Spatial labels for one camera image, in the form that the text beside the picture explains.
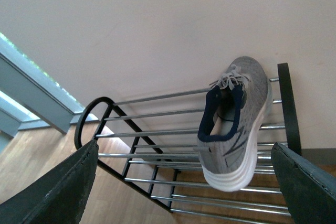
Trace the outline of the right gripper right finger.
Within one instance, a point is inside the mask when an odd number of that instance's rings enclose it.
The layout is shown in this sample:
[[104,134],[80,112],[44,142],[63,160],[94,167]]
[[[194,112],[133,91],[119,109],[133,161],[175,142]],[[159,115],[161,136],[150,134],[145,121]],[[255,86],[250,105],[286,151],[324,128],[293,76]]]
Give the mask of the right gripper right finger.
[[280,143],[271,161],[295,223],[335,223],[335,177]]

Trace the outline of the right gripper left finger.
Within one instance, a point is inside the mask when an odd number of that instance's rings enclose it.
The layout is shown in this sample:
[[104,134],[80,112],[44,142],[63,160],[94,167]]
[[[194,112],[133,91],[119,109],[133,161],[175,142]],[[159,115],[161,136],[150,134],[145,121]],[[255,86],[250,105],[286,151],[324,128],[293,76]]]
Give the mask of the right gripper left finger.
[[98,144],[90,141],[1,204],[1,223],[79,223],[92,189]]

